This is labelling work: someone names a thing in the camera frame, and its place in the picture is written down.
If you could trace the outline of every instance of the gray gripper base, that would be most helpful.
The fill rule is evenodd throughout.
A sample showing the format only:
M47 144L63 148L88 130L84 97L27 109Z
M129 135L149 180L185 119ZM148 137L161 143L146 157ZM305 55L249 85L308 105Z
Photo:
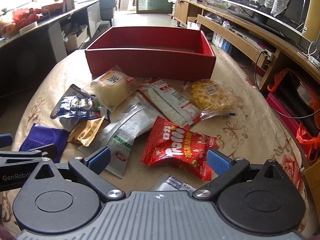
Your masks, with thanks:
M133 191L124 200L108 202L94 221L74 232L43 236L24 230L17 239L301 240L301 237L294 232L269 237L243 233L225 223L211 203L194 200L185 191Z

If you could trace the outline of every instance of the red box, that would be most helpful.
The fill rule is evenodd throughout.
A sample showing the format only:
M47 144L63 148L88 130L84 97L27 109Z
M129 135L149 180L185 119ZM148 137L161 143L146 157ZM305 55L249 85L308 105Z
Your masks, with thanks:
M196 81L211 77L216 57L202 31L112 27L86 50L92 75L118 65L127 75Z

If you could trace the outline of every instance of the beige tablecloth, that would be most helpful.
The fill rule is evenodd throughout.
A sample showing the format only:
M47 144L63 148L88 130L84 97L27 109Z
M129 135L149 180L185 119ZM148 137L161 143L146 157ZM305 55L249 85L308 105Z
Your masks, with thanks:
M219 150L231 157L241 156L251 163L264 163L268 158L275 158L281 163L301 193L308 212L307 196L299 172L300 152L293 139L238 64L223 50L217 47L214 47L213 50L217 61L212 79L225 82L225 85L233 91L238 100L240 113L233 117L216 116L201 121L193 127L193 130L216 136ZM45 78L27 106L15 135L12 150L19 150L33 123L62 128L58 118L52 120L49 117L53 107L71 84L74 83L83 88L91 80L91 73L83 50L72 53L58 63ZM183 84L181 81L170 80L168 83L177 90L180 90ZM163 172L196 188L205 184L204 181L186 171L171 167L148 167L143 164L140 160L147 137L148 133L135 140L122 179L108 171L103 171L101 176L123 189L127 195L132 190L150 190ZM78 145L68 143L61 162L67 162L73 156L82 155L82 152L77 148ZM2 215L5 227L14 235L19 232L12 214L12 203L17 192L18 190L12 190L4 193ZM303 230L305 221L304 219L300 230Z

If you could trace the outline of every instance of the brown snack packet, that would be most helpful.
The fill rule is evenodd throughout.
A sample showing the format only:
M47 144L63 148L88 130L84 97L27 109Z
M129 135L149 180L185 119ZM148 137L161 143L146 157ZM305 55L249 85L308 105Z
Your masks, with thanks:
M88 147L96 136L104 118L105 116L92 120L82 118L71 131L68 142Z

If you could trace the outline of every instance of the power strip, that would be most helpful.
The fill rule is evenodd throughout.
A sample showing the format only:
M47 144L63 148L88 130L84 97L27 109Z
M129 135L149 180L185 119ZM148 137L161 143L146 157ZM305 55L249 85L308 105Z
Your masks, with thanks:
M308 60L315 65L317 68L320 69L320 62L318 60L316 60L315 57L309 56Z

